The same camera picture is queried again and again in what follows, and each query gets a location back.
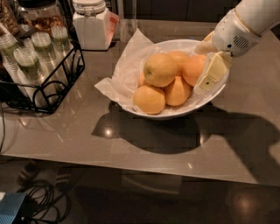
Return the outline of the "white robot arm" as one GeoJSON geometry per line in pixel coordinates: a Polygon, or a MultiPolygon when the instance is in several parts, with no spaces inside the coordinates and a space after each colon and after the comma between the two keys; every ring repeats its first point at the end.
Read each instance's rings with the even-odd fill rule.
{"type": "Polygon", "coordinates": [[[241,0],[195,47],[197,54],[208,56],[194,92],[206,95],[219,88],[232,58],[247,53],[279,24],[280,0],[241,0]]]}

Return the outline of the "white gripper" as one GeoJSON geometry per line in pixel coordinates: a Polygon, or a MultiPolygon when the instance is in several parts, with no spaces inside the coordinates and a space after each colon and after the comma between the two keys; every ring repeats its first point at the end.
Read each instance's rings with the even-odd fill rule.
{"type": "Polygon", "coordinates": [[[194,49],[197,54],[210,53],[206,57],[203,72],[194,86],[194,93],[197,95],[215,93],[226,80],[232,66],[232,57],[242,56],[258,44],[260,39],[240,19],[236,10],[230,10],[216,25],[214,31],[211,31],[194,49]]]}

